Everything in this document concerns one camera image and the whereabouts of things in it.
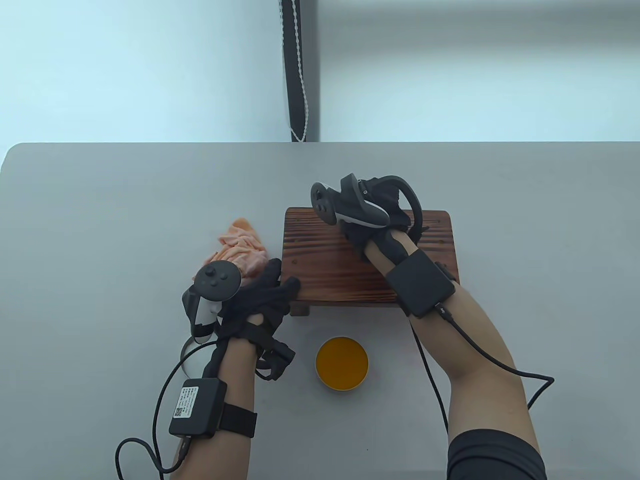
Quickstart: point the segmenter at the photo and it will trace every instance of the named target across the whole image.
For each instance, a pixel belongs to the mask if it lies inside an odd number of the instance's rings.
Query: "wood grain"
[[[456,277],[458,261],[451,219],[445,211],[422,212],[429,227],[418,243],[431,260],[441,262]],[[282,245],[282,279],[302,283],[297,312],[304,305],[353,307],[395,306],[395,293],[380,273],[360,260],[338,227],[325,224],[312,208],[287,209]]]

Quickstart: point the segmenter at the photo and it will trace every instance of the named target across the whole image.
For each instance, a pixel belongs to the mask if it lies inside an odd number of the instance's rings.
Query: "orange cloth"
[[[216,260],[233,262],[240,269],[243,285],[259,276],[269,262],[267,249],[246,218],[233,222],[228,232],[220,235],[218,240],[222,249],[205,260],[204,265]]]

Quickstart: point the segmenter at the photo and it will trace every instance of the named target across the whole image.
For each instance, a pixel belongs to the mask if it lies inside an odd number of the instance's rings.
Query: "black pole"
[[[305,100],[302,94],[300,72],[298,72],[298,47],[293,19],[293,2],[296,4],[298,23],[298,44],[300,48],[300,68],[302,68],[302,21],[300,0],[280,0],[282,3],[282,33],[284,50],[284,70],[287,81],[287,100],[289,101],[289,122],[293,131],[302,138],[305,130]],[[291,134],[291,141],[296,138]]]

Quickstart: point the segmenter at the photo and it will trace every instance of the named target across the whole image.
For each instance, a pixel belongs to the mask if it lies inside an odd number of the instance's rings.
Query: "forearm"
[[[409,254],[417,250],[406,234],[393,232],[393,236]],[[369,242],[365,254],[383,275],[394,267],[373,242]],[[502,337],[464,288],[456,284],[456,292],[443,304],[483,350],[514,367]],[[420,319],[411,317],[410,321],[422,344],[451,381],[450,440],[466,430],[490,428],[512,433],[538,448],[520,377],[482,357],[435,311]]]
[[[250,317],[249,321],[261,323],[262,316]],[[229,340],[219,374],[227,384],[226,403],[253,411],[256,360],[255,346],[248,340]],[[250,438],[224,430],[207,440],[193,440],[172,480],[245,480],[250,449]]]

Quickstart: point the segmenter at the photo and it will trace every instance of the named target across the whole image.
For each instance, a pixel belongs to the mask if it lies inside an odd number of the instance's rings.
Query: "black glove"
[[[258,358],[257,368],[271,369],[269,376],[258,376],[266,380],[275,380],[291,363],[295,353],[284,343],[273,339],[273,334],[282,323],[282,318],[290,311],[289,303],[295,300],[300,291],[300,281],[291,277],[284,284],[280,284],[280,259],[271,259],[262,274],[246,287],[240,288],[236,295],[222,303],[218,314],[222,318],[221,325],[216,329],[220,343],[211,355],[202,374],[203,377],[218,376],[222,358],[227,351],[230,338],[249,340],[256,347]],[[247,319],[254,314],[262,314],[264,322],[254,325]]]
[[[362,180],[363,190],[367,192],[363,196],[365,200],[382,207],[388,213],[390,218],[389,226],[385,228],[370,228],[356,223],[347,223],[344,220],[339,221],[340,231],[354,246],[358,256],[366,262],[369,260],[364,255],[364,248],[369,240],[373,237],[383,237],[389,230],[406,232],[411,225],[409,215],[400,208],[400,190],[398,187],[388,183],[372,185],[374,180],[378,179],[374,177],[370,180]]]

